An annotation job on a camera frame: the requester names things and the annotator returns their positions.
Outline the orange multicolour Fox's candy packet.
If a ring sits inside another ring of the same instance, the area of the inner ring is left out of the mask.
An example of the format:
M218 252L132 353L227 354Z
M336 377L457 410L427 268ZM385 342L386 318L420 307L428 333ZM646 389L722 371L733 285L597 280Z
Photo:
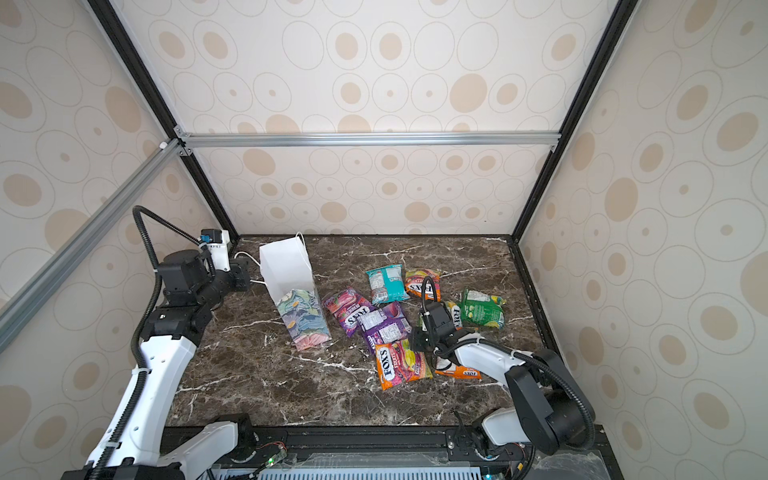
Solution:
M414 351L408 339L377 345L375 357L379 382L384 391L433 377L425 354Z

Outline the colourful painted paper bag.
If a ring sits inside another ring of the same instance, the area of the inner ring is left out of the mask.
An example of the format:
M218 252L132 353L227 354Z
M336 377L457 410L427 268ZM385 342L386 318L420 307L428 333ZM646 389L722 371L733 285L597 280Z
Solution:
M296 234L262 245L259 268L296 349L305 351L330 341L303 237Z

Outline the orange white snack packet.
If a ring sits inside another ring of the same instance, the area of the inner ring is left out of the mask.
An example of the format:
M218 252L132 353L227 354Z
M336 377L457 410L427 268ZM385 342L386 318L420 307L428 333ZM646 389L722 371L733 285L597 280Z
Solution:
M482 374L472 368L453 363L451 360L441 357L435 358L436 374L462 380L480 380Z

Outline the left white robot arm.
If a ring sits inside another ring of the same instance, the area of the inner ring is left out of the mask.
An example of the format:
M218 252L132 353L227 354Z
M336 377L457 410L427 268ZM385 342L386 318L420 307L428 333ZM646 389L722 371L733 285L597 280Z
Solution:
M247 439L238 418L215 421L167 454L160 451L166 420L181 378L213 312L226 296L250 288L248 263L217 264L213 256L182 250L156 268L151 312L131 340L137 362L108 428L84 467L65 479L197 479Z

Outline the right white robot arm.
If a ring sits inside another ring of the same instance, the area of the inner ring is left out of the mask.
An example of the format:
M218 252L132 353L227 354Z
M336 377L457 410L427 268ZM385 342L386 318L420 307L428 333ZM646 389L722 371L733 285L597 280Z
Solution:
M514 350L458 328L443 302L423 299L420 318L422 326L411 334L416 351L431 354L439 367L475 370L510 394L511 407L485 414L468 430L480 457L496 457L518 443L547 455L563 447L592 448L594 409L557 353Z

